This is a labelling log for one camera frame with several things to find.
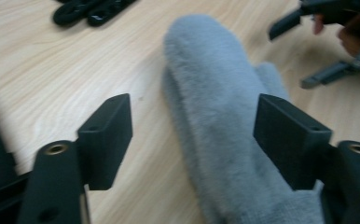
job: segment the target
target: wood grain surface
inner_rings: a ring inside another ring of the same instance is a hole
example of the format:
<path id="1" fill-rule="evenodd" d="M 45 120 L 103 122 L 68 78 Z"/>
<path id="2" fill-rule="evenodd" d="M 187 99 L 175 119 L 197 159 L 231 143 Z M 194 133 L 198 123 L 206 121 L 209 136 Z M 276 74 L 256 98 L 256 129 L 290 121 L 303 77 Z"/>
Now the wood grain surface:
<path id="1" fill-rule="evenodd" d="M 32 169 L 36 151 L 76 140 L 77 128 L 107 98 L 129 93 L 134 137 L 115 185 L 90 192 L 93 223 L 203 223 L 160 89 L 162 38 L 172 22 L 209 14 L 243 43 L 253 63 L 278 66 L 295 105 L 334 130 L 332 143 L 360 141 L 360 76 L 314 90 L 301 78 L 339 59 L 336 38 L 312 22 L 269 42 L 270 25 L 297 6 L 293 0 L 139 0 L 99 28 L 51 21 L 54 0 L 0 0 L 0 132 L 18 171 Z"/>

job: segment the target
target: wooden table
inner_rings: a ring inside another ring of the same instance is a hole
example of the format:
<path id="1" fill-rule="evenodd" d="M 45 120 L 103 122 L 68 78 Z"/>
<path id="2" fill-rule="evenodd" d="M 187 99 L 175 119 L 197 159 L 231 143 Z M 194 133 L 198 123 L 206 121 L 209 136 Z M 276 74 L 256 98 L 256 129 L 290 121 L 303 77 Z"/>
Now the wooden table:
<path id="1" fill-rule="evenodd" d="M 299 80 L 349 59 L 338 27 L 312 35 L 312 22 L 271 43 L 273 21 L 298 1 L 139 0 L 108 24 L 71 28 L 51 22 L 60 3 L 0 0 L 0 131 L 18 171 L 35 152 L 76 129 L 107 98 L 132 97 L 134 137 L 109 191 L 90 192 L 93 223 L 202 223 L 194 190 L 160 88 L 162 38 L 191 13 L 215 17 L 242 41 L 253 63 L 270 61 L 283 74 L 295 105 L 334 130 L 333 143 L 360 141 L 360 76 L 303 90 Z"/>

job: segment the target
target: table surface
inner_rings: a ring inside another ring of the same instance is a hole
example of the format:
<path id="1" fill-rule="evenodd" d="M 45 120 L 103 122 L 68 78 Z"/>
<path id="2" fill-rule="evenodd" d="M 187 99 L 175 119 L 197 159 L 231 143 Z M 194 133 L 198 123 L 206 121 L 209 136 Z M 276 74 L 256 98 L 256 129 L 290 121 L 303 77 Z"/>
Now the table surface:
<path id="1" fill-rule="evenodd" d="M 297 6 L 282 0 L 139 0 L 99 28 L 51 22 L 54 0 L 0 0 L 0 132 L 17 170 L 36 151 L 76 140 L 77 128 L 107 98 L 129 93 L 134 137 L 108 191 L 89 193 L 93 223 L 203 223 L 161 88 L 162 38 L 183 15 L 209 14 L 241 41 L 252 63 L 275 63 L 295 105 L 340 140 L 360 141 L 360 76 L 314 90 L 301 78 L 350 60 L 338 26 L 312 35 L 312 22 L 269 42 L 273 21 Z"/>

